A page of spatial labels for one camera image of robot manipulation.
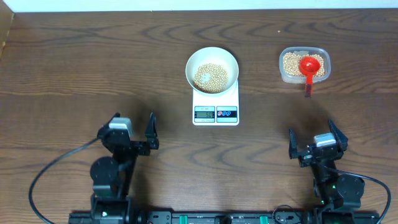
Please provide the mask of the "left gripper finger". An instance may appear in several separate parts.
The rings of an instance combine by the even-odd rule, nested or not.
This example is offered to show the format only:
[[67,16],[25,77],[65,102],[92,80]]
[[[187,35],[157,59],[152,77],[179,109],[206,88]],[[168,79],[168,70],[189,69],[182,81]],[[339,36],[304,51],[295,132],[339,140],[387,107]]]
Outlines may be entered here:
[[159,137],[156,130],[156,117],[154,113],[150,114],[149,122],[146,127],[145,136],[150,149],[159,148]]
[[119,124],[115,123],[114,119],[115,118],[119,118],[120,117],[120,113],[116,112],[113,117],[102,126],[103,130],[108,130],[108,129],[120,129]]

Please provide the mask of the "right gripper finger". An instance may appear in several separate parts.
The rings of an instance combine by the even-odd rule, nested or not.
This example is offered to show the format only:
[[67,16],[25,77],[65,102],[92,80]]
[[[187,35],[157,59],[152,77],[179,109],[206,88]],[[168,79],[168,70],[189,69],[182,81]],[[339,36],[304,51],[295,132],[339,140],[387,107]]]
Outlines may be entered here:
[[291,159],[297,159],[298,158],[298,152],[297,152],[297,142],[295,139],[295,133],[293,129],[289,129],[289,157]]
[[336,127],[336,125],[334,124],[334,122],[331,119],[328,120],[328,125],[329,125],[330,132],[332,133],[333,137],[336,140],[337,146],[342,151],[347,150],[348,138]]

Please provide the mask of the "red plastic measuring scoop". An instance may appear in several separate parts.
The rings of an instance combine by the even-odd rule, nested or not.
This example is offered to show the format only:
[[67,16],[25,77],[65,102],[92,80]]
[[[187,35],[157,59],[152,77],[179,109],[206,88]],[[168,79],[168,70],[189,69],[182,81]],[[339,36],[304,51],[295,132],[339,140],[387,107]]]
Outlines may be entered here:
[[306,76],[305,81],[305,97],[310,98],[313,91],[313,77],[319,71],[320,62],[313,57],[306,56],[301,59],[298,69],[302,75]]

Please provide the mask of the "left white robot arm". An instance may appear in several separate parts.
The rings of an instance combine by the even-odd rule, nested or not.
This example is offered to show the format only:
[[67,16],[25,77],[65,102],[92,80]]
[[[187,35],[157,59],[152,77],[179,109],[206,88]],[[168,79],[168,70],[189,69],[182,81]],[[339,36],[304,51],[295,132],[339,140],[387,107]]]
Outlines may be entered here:
[[137,158],[158,150],[156,117],[151,114],[144,141],[132,140],[132,121],[116,113],[97,133],[97,138],[111,153],[94,161],[90,168],[93,180],[91,223],[146,223],[129,189]]

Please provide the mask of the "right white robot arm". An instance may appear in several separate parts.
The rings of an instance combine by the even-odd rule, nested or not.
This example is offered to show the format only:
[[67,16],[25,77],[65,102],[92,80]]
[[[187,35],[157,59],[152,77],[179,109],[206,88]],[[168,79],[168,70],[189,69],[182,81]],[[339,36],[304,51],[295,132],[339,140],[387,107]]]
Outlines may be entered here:
[[299,151],[295,133],[289,130],[289,158],[297,159],[300,167],[310,167],[313,188],[321,205],[305,212],[302,223],[354,223],[354,210],[361,206],[364,179],[356,174],[338,171],[335,161],[348,148],[348,138],[328,120],[330,131],[313,138],[314,143]]

